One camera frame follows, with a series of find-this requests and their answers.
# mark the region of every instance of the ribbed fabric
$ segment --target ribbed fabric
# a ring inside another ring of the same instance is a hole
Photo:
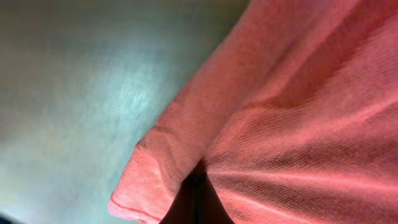
[[[110,212],[158,223],[202,157],[236,223],[398,223],[398,1],[252,1]]]

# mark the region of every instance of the towel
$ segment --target towel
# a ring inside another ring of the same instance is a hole
[[[251,1],[109,211],[160,222],[202,158],[235,223],[398,223],[398,1]]]

